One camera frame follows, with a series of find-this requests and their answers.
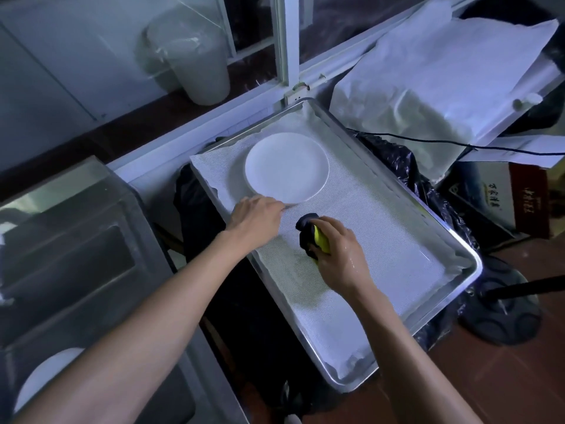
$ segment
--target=forearm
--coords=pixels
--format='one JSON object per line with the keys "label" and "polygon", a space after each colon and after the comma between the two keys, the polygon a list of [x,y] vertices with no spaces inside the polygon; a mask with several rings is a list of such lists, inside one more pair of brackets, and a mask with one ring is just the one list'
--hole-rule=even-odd
{"label": "forearm", "polygon": [[382,292],[371,286],[348,301],[367,333],[400,423],[481,422],[410,335]]}
{"label": "forearm", "polygon": [[229,233],[221,233],[126,321],[84,351],[14,422],[133,422],[244,252]]}

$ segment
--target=yellow and black brush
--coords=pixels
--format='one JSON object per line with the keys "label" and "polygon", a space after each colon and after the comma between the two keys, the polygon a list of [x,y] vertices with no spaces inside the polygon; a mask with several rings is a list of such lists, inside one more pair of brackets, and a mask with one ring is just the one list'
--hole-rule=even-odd
{"label": "yellow and black brush", "polygon": [[296,228],[300,231],[300,248],[306,250],[306,254],[314,260],[318,260],[312,250],[310,244],[321,249],[324,253],[329,253],[328,237],[312,223],[310,220],[319,218],[316,213],[308,213],[300,217],[296,222]]}

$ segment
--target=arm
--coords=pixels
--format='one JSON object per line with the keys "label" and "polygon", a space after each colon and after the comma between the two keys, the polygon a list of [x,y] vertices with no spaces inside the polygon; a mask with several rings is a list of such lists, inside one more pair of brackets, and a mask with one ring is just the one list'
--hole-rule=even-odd
{"label": "arm", "polygon": [[312,248],[324,281],[361,321],[398,421],[475,423],[481,420],[410,335],[371,279],[355,235],[329,217],[313,221],[328,237],[331,255]]}
{"label": "arm", "polygon": [[242,199],[208,248],[54,378],[14,423],[134,422],[177,363],[225,277],[277,235],[283,208],[272,198]]}

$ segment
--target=person's left hand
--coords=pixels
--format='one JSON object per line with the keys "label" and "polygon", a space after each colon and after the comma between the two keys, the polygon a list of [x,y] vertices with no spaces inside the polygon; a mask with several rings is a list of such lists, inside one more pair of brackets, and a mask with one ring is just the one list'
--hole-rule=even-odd
{"label": "person's left hand", "polygon": [[284,207],[282,202],[262,195],[243,198],[233,209],[225,230],[233,233],[239,245],[251,252],[279,233]]}

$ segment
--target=cable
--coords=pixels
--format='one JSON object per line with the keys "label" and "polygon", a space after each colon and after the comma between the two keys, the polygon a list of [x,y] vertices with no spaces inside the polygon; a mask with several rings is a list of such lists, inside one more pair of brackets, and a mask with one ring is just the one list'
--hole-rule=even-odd
{"label": "cable", "polygon": [[516,153],[525,153],[526,155],[534,155],[534,156],[565,156],[565,153],[538,153],[537,151],[529,151],[529,150],[521,150],[521,149],[510,149],[507,147],[490,147],[490,146],[474,146],[473,144],[463,144],[458,143],[456,141],[449,141],[449,140],[421,140],[420,138],[408,138],[403,137],[402,135],[395,135],[395,134],[388,134],[388,133],[371,133],[371,135],[388,135],[390,137],[395,138],[402,138],[403,140],[409,141],[417,141],[420,143],[446,143],[446,144],[455,144],[456,146],[461,146],[467,149],[491,149],[491,150],[506,150],[506,151],[514,151]]}

